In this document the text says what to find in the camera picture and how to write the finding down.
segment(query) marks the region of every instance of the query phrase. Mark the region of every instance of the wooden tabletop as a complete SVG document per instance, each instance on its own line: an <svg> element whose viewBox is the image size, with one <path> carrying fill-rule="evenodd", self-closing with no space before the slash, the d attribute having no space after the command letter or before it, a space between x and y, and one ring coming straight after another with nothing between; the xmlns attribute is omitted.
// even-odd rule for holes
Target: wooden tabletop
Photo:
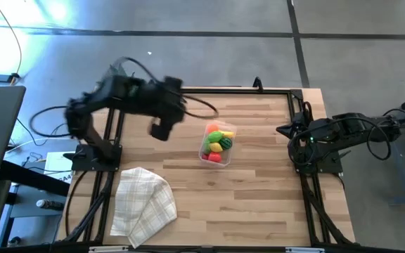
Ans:
<svg viewBox="0 0 405 253"><path fill-rule="evenodd" d="M326 117L320 89L303 89L314 118ZM218 120L234 124L238 131L231 163L218 169L202 164L198 151L208 121L186 116L176 124L167 142L147 133L150 118L126 115L121 144L121 170L143 167L172 187L178 218L145 245L304 246L310 245L299 176L287 154L288 139L276 127L290 122L286 96L198 94L218 108ZM193 113L206 113L204 105L188 102ZM107 110L94 113L94 126L103 135ZM117 116L112 127L115 135ZM79 174L73 176L72 185ZM320 174L327 213L346 238L354 234L340 181ZM70 230L89 208L95 173L89 172L77 186L70 206ZM115 193L120 180L116 173L105 227L104 244L128 245L126 237L110 236ZM92 238L95 236L96 214ZM314 216L321 238L319 218ZM64 219L57 239L65 237Z"/></svg>

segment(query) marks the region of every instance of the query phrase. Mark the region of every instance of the wooden table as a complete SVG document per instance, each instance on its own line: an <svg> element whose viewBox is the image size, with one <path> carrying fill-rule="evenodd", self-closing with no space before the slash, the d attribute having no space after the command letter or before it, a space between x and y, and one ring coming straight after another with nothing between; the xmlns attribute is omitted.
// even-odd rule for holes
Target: wooden table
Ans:
<svg viewBox="0 0 405 253"><path fill-rule="evenodd" d="M326 117L321 90L302 91L304 100L312 105L314 118ZM231 163L223 169L207 167L198 158L207 121L186 116L184 122L175 125L169 140L162 142L148 135L149 117L125 117L120 169L143 167L163 177L172 187L178 211L177 220L145 245L310 245L300 178L288 158L288 139L276 132L277 126L290 122L286 96L194 96L215 105L220 113L218 120L238 127ZM209 114L204 105L193 101L188 102L188 109L193 113ZM107 110L94 113L94 125L100 135L103 135L107 115ZM116 119L112 136L115 135ZM72 185L78 175L73 176ZM330 174L319 177L327 213L345 236L354 241L342 184ZM94 179L95 173L89 172L77 186L70 207L71 230L89 208ZM116 173L105 227L105 245L129 244L126 237L110 236L119 180L120 173ZM314 220L321 238L317 215ZM92 238L98 224L99 213ZM64 237L63 219L58 239Z"/></svg>

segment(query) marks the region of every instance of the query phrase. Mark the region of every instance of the red toy fruit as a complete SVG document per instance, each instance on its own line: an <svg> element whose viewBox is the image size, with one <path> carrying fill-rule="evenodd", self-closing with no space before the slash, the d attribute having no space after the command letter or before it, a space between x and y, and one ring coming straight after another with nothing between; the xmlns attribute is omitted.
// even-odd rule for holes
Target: red toy fruit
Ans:
<svg viewBox="0 0 405 253"><path fill-rule="evenodd" d="M211 152L207 159L212 162L221 162L221 155L219 153Z"/></svg>
<svg viewBox="0 0 405 253"><path fill-rule="evenodd" d="M210 124L207 126L207 133L210 134L213 131L218 131L218 126L216 124Z"/></svg>

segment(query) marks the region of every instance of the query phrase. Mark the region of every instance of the checkered dish towel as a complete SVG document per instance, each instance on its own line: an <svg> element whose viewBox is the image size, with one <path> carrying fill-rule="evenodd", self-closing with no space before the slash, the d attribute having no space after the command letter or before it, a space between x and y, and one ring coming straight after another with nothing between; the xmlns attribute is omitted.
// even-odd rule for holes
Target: checkered dish towel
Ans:
<svg viewBox="0 0 405 253"><path fill-rule="evenodd" d="M110 235L127 236L136 248L176 217L166 180L141 167L121 172Z"/></svg>

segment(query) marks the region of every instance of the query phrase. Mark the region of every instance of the plastic container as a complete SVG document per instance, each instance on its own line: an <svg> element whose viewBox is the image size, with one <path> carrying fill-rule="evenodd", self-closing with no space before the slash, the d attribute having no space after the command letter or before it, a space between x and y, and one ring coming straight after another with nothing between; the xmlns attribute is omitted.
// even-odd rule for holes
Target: plastic container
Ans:
<svg viewBox="0 0 405 253"><path fill-rule="evenodd" d="M220 154L221 154L221 162L212 162L212 161L205 160L205 159L202 158L202 155L204 154L204 140L209 135L209 133L207 132L207 127L210 124L218 125L218 128L219 128L220 131L231 131L231 132L234 133L234 137L231 138L232 147L229 148L228 150L223 150L223 151L220 152ZM223 168L226 165L228 165L229 162L231 162L231 153L232 153L232 150L233 150L233 147L234 147L234 141L235 141L234 139L236 138L236 135L237 135L237 127L232 125L232 124L227 124L225 122L218 122L218 121L209 122L205 126L204 137L202 138L200 152L198 154L198 156L200 157L201 162L203 162L205 164L215 166L215 167L220 167L220 168Z"/></svg>

